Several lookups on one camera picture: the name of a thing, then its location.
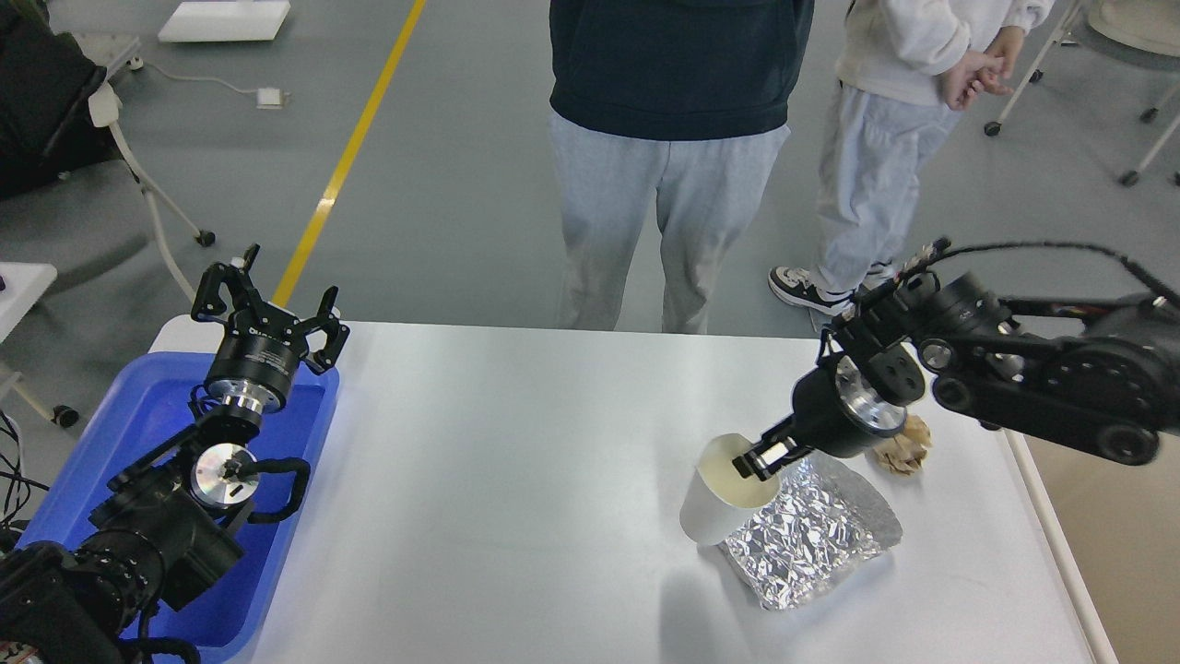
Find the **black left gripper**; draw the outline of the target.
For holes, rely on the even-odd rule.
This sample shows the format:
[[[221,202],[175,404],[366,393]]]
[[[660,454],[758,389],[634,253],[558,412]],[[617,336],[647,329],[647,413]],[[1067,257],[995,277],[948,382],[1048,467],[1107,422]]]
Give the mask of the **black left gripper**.
[[[218,353],[204,379],[212,397],[244,397],[261,413],[286,408],[299,364],[321,375],[336,367],[350,335],[336,313],[337,287],[322,294],[316,314],[295,323],[295,340],[283,338],[283,326],[268,324],[266,300],[250,278],[260,244],[253,243],[230,262],[215,262],[195,289],[191,318],[225,328]],[[312,335],[324,331],[324,346],[312,350]]]

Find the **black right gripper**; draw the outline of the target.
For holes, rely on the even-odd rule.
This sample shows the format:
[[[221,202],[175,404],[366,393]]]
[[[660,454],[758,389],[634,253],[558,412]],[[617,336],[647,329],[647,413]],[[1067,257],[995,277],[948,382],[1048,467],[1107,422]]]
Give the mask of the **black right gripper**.
[[[792,407],[792,415],[732,459],[742,479],[769,480],[804,458],[805,448],[856,456],[900,433],[909,416],[907,408],[886,402],[847,356],[822,359],[804,375],[794,386]]]

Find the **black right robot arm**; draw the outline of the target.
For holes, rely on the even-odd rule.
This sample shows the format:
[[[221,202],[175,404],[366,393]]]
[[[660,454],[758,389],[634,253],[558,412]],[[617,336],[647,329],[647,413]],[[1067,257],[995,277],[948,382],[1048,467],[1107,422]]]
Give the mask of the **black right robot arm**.
[[[1176,434],[1176,291],[1125,254],[1104,254],[1145,285],[1117,300],[998,297],[964,274],[940,282],[956,256],[927,244],[876,290],[822,328],[815,367],[791,415],[738,451],[742,478],[769,480],[821,451],[856,456],[900,433],[926,394],[990,429],[1031,434],[1092,456],[1141,466],[1162,433]]]

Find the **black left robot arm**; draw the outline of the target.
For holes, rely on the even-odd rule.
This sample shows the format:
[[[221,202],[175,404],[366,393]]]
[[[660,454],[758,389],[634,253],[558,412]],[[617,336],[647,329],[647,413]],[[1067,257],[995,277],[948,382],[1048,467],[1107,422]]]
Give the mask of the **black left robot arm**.
[[[185,609],[227,576],[245,555],[245,525],[299,514],[313,464],[250,445],[289,403],[299,367],[332,372],[350,329],[337,285],[306,318],[263,300],[250,278],[258,251],[215,262],[195,290],[191,318],[223,337],[189,394],[194,421],[110,476],[79,546],[42,539],[4,555],[5,663],[198,663],[194,643],[151,635],[160,604]]]

